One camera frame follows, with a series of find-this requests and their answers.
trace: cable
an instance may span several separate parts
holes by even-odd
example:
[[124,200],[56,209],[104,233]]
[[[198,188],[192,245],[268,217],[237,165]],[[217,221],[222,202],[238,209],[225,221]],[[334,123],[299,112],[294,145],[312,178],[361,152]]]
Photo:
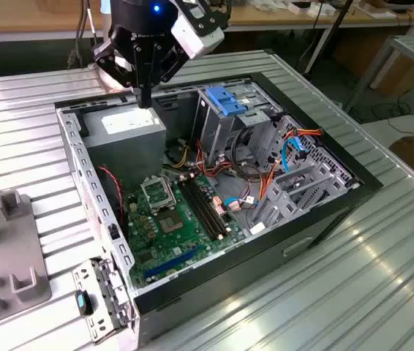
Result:
[[67,69],[70,69],[74,63],[75,63],[75,59],[79,59],[80,61],[80,49],[78,47],[78,36],[80,33],[80,27],[82,26],[82,22],[83,22],[83,1],[81,0],[80,3],[80,17],[78,20],[78,25],[77,25],[77,29],[75,30],[75,46],[74,48],[70,51],[69,57],[67,57]]
[[239,165],[238,164],[238,160],[236,159],[236,149],[238,147],[238,141],[242,140],[243,136],[247,135],[247,133],[251,130],[252,128],[243,128],[235,137],[235,139],[233,139],[233,142],[231,143],[231,149],[230,149],[230,153],[231,153],[231,167],[233,168],[233,170],[236,172],[236,174],[238,175],[239,178],[244,179],[245,181],[252,181],[252,182],[257,182],[259,181],[263,174],[260,172],[260,170],[256,167],[255,170],[257,171],[257,173],[255,174],[251,174],[248,172],[244,172],[240,167],[251,167],[253,168],[254,166],[251,165],[247,165],[247,164],[242,164]]
[[95,31],[95,25],[93,24],[93,16],[91,15],[90,0],[87,0],[87,14],[90,20],[91,33],[93,34],[93,39],[95,41],[94,45],[96,45],[98,43],[97,31]]
[[[230,197],[229,199],[226,199],[223,203],[225,204],[225,206],[228,206],[233,201],[238,201],[239,203],[248,203],[246,200],[240,199],[239,197]],[[258,205],[259,202],[258,201],[254,201],[252,204],[253,205]]]
[[323,2],[321,2],[321,5],[319,6],[319,11],[317,11],[317,16],[316,16],[316,19],[315,19],[315,22],[313,23],[313,25],[312,25],[312,29],[314,30],[315,28],[316,28],[316,25],[317,25],[317,20],[319,19],[319,16],[320,16],[320,14],[321,14],[321,10],[323,9]]
[[183,167],[184,163],[186,163],[186,158],[187,158],[187,146],[184,146],[184,153],[183,153],[183,157],[181,158],[181,161],[178,162],[176,165],[173,166],[173,168],[180,168]]
[[118,191],[118,197],[119,197],[119,210],[120,210],[120,215],[121,215],[120,224],[122,225],[122,223],[124,223],[124,208],[123,208],[123,200],[122,200],[122,191],[121,191],[121,187],[119,185],[118,179],[116,179],[114,174],[112,174],[107,168],[103,166],[99,166],[98,169],[108,174],[110,178],[113,179],[113,182],[116,185],[116,189]]
[[403,114],[401,114],[401,115],[396,115],[395,113],[394,113],[394,106],[395,106],[395,104],[392,104],[392,103],[390,103],[390,102],[385,102],[385,103],[382,103],[382,104],[377,104],[377,105],[373,105],[372,107],[371,107],[371,112],[372,112],[372,114],[373,114],[373,116],[378,120],[378,121],[384,121],[384,120],[386,120],[387,122],[388,122],[388,125],[391,127],[391,128],[393,128],[393,129],[395,129],[397,132],[399,132],[399,133],[402,133],[402,134],[411,134],[411,135],[413,135],[414,136],[414,132],[411,132],[411,131],[406,131],[406,130],[401,130],[401,129],[399,129],[399,128],[397,128],[396,126],[394,126],[392,123],[391,123],[391,120],[390,120],[390,118],[391,117],[389,117],[389,118],[380,118],[377,114],[376,114],[376,107],[379,107],[379,106],[391,106],[392,108],[390,109],[390,111],[391,111],[391,114],[392,114],[392,118],[395,118],[395,117],[399,117],[399,116],[402,116],[402,115],[404,115],[404,114],[410,114],[410,112],[409,113],[403,113]]
[[[317,21],[319,20],[319,16],[321,14],[321,10],[323,9],[323,2],[321,2],[320,6],[319,6],[319,11],[317,11],[317,16],[315,18],[315,22],[312,25],[312,31],[314,31],[316,29],[316,25],[317,25]],[[317,35],[311,42],[311,44],[309,44],[309,46],[305,49],[305,51],[301,54],[300,58],[296,61],[295,63],[295,69],[298,70],[298,65],[300,64],[301,60],[305,57],[305,55],[308,53],[309,50],[311,50],[311,48],[313,46],[315,46],[315,43],[317,41],[317,38],[319,37],[319,35]]]

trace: yellow wire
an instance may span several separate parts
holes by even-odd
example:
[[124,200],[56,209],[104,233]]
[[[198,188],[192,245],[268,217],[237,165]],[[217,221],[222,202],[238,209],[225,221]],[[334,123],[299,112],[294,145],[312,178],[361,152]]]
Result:
[[184,165],[184,163],[186,162],[186,158],[187,158],[187,146],[184,146],[183,158],[181,159],[181,161],[177,165],[174,165],[173,168],[182,167]]

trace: metal chassis frame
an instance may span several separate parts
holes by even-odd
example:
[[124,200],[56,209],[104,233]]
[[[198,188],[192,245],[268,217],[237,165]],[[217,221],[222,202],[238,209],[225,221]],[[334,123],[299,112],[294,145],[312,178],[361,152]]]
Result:
[[[170,90],[170,88],[175,87],[181,88],[182,86],[193,86],[198,85],[199,83],[211,83],[214,81],[228,82],[229,80],[238,80],[240,78],[251,78],[254,83],[256,83],[267,95],[270,96],[270,98],[272,98],[275,101],[275,103],[277,103],[285,111],[287,111],[288,114],[290,114],[304,128],[319,128],[319,125],[317,125],[299,106],[297,106],[290,98],[288,98],[262,73],[225,76],[214,79],[199,80],[194,83],[173,84],[172,86],[166,85],[164,86],[164,88]],[[94,101],[97,101],[99,99],[108,100],[112,98],[120,99],[120,101],[122,101],[123,98],[125,99],[125,101],[134,100],[134,97],[126,97],[126,95],[126,92],[122,92],[106,95],[103,97],[99,96],[95,97]],[[56,109],[64,109],[65,107],[76,106],[84,102],[87,103],[90,99],[92,98],[90,97],[66,102],[58,102],[56,103]],[[67,125],[71,132],[76,133],[74,134],[74,137],[77,137],[78,129],[76,124],[68,124],[67,122],[64,123]],[[78,139],[80,138],[78,137],[75,140],[72,140],[71,138],[71,140],[69,140],[70,146],[74,149],[72,154],[85,155],[86,150],[78,151],[78,149],[81,148]],[[320,137],[320,140],[323,143],[323,145],[326,146],[326,149],[329,152],[329,154],[333,158],[335,158],[335,160],[339,164],[346,167],[349,170],[349,172],[353,174],[354,178],[357,178],[362,185],[357,189],[353,189],[351,192],[348,192],[329,203],[322,204],[318,207],[319,211],[308,211],[307,213],[298,217],[292,222],[288,222],[280,227],[272,228],[272,230],[262,235],[258,235],[256,238],[254,238],[254,244],[250,243],[238,245],[235,247],[234,250],[225,252],[221,256],[217,257],[215,260],[210,260],[207,263],[204,263],[203,265],[197,267],[195,270],[188,270],[184,272],[182,275],[180,274],[176,279],[170,280],[169,282],[155,287],[154,289],[149,290],[143,294],[139,295],[137,292],[135,294],[132,294],[132,299],[140,315],[140,323],[143,323],[143,321],[146,320],[147,317],[144,317],[146,315],[153,315],[153,313],[170,313],[170,309],[168,307],[180,301],[181,296],[189,295],[190,291],[196,291],[204,284],[212,284],[211,282],[214,282],[214,279],[222,279],[224,273],[227,273],[229,270],[238,267],[242,264],[246,264],[253,257],[259,257],[262,252],[268,251],[269,249],[273,248],[279,243],[284,243],[285,241],[292,240],[292,238],[294,238],[295,235],[305,233],[307,230],[309,230],[309,228],[313,227],[314,225],[318,225],[318,223],[321,223],[328,217],[336,216],[336,218],[334,218],[334,220],[330,224],[328,224],[324,230],[321,230],[321,233],[317,237],[312,238],[310,243],[307,243],[307,241],[303,241],[303,244],[306,244],[306,246],[317,245],[328,234],[330,234],[332,230],[347,217],[348,214],[354,211],[355,208],[359,207],[359,205],[362,204],[364,201],[368,200],[378,189],[380,189],[383,186],[365,167],[363,167],[360,163],[358,163],[358,161],[356,161],[355,158],[353,158],[349,153],[347,153],[346,150],[343,147],[341,147],[330,135],[327,135],[325,133],[322,137]],[[91,171],[91,163],[79,162],[78,167],[80,168],[81,166],[83,166],[83,176],[81,176],[81,178],[85,178],[85,175],[88,175],[88,170]],[[93,177],[93,180],[85,180],[85,182],[89,183],[89,186],[90,184],[97,184],[96,190],[103,198],[103,204],[106,205],[108,201],[106,200],[106,196],[102,191],[102,188],[98,186],[99,181],[97,179],[96,174],[93,174],[91,172],[90,175],[88,175],[88,177]],[[94,185],[91,185],[90,189],[92,192],[94,192]],[[98,214],[100,218],[103,219],[104,211],[98,209]],[[104,231],[104,233],[101,235],[102,238],[108,242],[108,246],[117,248],[122,245],[126,247],[127,243],[124,242],[124,239],[118,237],[116,241],[112,241],[110,234],[107,232],[106,228],[109,227],[109,225],[114,223],[116,223],[117,225],[117,221],[113,215],[113,212],[110,211],[109,214],[110,216],[107,215],[106,218],[103,219],[103,223],[100,228],[100,230]],[[124,262],[124,260],[121,258],[121,255],[119,255],[118,252],[116,252],[116,255],[119,256],[116,257],[116,262],[119,265],[122,264],[123,266],[126,266],[127,270],[130,268],[130,266],[132,266],[131,263],[128,264],[127,262]],[[284,257],[288,259],[290,258],[290,255],[287,256],[286,254],[284,254]],[[244,286],[244,283],[242,282],[238,282],[237,284],[240,285],[232,284],[229,290],[227,290],[227,293],[234,293],[236,290]],[[223,296],[219,292],[218,296],[214,294],[214,296],[210,296],[209,299],[213,299],[212,303],[214,303],[215,301],[218,301],[219,299],[224,297],[225,296]],[[139,323],[137,323],[137,326],[140,328],[141,331],[143,331],[143,327],[139,326]],[[141,335],[139,335],[140,343],[146,342],[156,337],[158,335],[156,334],[156,332],[159,331],[154,331],[153,333],[141,333]]]

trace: blue expansion slot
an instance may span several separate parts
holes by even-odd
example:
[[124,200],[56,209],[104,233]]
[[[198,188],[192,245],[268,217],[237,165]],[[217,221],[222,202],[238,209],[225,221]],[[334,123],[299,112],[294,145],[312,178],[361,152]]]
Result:
[[144,278],[148,278],[150,276],[156,276],[157,274],[163,273],[167,271],[168,269],[171,269],[173,267],[176,267],[177,265],[186,262],[187,260],[190,260],[194,257],[195,253],[200,249],[202,246],[196,246],[194,249],[190,249],[188,252],[185,252],[183,254],[180,254],[179,256],[169,260],[168,262],[165,262],[155,268],[149,269],[148,271],[145,271],[143,273]]

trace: aluminum profile table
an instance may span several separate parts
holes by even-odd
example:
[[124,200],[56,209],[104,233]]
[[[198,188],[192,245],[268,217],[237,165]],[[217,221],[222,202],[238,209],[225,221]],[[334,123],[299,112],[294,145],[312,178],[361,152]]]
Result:
[[356,105],[370,81],[374,79],[371,87],[379,84],[400,53],[414,61],[414,35],[390,37],[385,41],[345,103],[345,111]]
[[[144,350],[414,350],[414,172],[274,54],[209,56],[174,83],[262,72],[385,187],[324,243]],[[33,200],[53,291],[0,322],[0,350],[117,350],[91,343],[69,271],[98,255],[52,102],[102,94],[92,69],[0,78],[0,190]]]

